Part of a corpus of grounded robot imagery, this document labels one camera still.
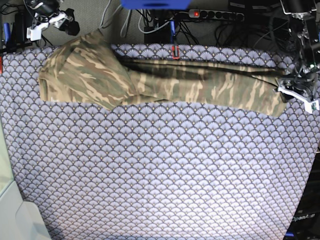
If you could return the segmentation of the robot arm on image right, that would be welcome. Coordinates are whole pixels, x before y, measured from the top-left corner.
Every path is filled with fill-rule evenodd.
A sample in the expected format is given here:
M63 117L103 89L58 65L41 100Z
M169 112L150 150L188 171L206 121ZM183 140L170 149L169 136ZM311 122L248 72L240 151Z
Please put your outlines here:
M282 0L283 13L289 17L288 30L297 42L295 70L278 80L277 91L286 100L296 98L315 110L317 74L320 73L320 30L315 0Z

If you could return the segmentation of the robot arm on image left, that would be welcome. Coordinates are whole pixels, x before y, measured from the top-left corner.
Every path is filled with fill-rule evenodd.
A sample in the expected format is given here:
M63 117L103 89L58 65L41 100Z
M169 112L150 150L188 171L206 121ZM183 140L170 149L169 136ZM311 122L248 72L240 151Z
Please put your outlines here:
M26 36L32 42L42 38L42 32L53 26L67 35L76 36L80 32L79 23L75 20L74 10L60 10L61 0L25 0L24 5L32 17L31 26Z

